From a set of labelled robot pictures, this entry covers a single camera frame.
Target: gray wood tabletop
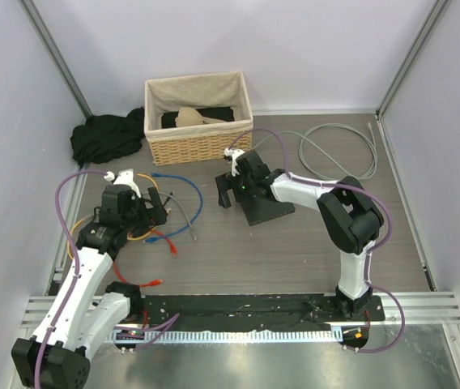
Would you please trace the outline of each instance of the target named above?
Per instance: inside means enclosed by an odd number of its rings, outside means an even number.
[[[256,127],[274,130],[294,130],[303,133],[308,128],[328,122],[354,126],[367,136],[367,123],[374,129],[378,152],[376,175],[363,181],[366,190],[382,199],[389,207],[394,221],[394,234],[389,242],[373,255],[372,280],[395,292],[428,291],[423,268],[415,248],[408,220],[399,197],[394,175],[371,114],[347,115],[296,115],[259,116],[254,119]],[[255,133],[253,141],[264,138]],[[285,135],[289,154],[289,167],[293,173],[313,177],[299,162],[297,152],[300,139]],[[372,157],[364,141],[351,132],[336,128],[323,128],[311,139],[329,152],[346,169],[362,174],[370,165]],[[258,147],[259,155],[270,169],[283,166],[280,146],[269,139]],[[305,146],[309,164],[322,173],[343,178],[344,174],[313,147]],[[306,293],[333,292],[339,279],[339,251],[330,241],[318,212],[297,207],[294,214],[249,227],[241,207],[224,209],[218,206],[215,176],[229,171],[225,160],[211,160],[156,167],[152,164],[147,142],[140,152],[107,164],[93,165],[93,169],[119,170],[132,168],[135,172],[179,174],[191,179],[202,191],[204,207],[194,228],[198,236],[193,241],[188,231],[172,240],[177,247],[173,257],[165,241],[155,243],[128,242],[117,257],[121,274],[135,284],[154,279],[164,283],[146,288],[149,294],[195,294],[195,293]],[[160,190],[173,192],[192,217],[198,209],[196,191],[179,180],[158,179]],[[138,178],[137,183],[145,192],[151,183]],[[79,217],[92,214],[100,205],[106,182],[102,177],[90,175],[84,188]],[[163,233],[172,232],[185,224],[185,217],[174,202],[168,203],[172,212]],[[101,283],[102,294],[107,284],[116,279],[111,270]]]

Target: white panel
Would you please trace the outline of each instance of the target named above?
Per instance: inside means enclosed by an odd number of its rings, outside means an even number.
[[[53,264],[53,190],[76,169],[69,137],[81,121],[18,2],[0,0],[0,388],[28,297]]]
[[[94,113],[243,70],[254,110],[375,109],[433,0],[37,0]]]
[[[432,274],[460,304],[460,1],[437,25],[386,123]]]

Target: beige plush toy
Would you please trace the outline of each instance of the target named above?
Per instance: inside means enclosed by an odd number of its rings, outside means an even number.
[[[176,118],[176,127],[201,126],[202,124],[225,123],[224,120],[205,118],[194,108],[181,107]]]

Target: black cloth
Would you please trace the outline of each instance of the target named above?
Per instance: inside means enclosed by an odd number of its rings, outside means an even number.
[[[234,122],[233,109],[230,107],[214,107],[196,109],[205,118],[220,119],[226,122]],[[176,127],[178,112],[167,112],[162,115],[162,128]]]
[[[143,134],[143,108],[133,109],[126,118],[114,115],[91,116],[76,126],[70,138],[74,160],[102,164],[140,150]]]

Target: basket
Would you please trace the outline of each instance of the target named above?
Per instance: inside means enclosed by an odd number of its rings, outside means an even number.
[[[145,86],[144,133],[155,165],[182,164],[223,157],[230,143],[253,127],[252,110],[242,72],[150,79]],[[234,122],[161,128],[161,117],[181,107],[231,107]],[[249,150],[251,133],[236,147]]]

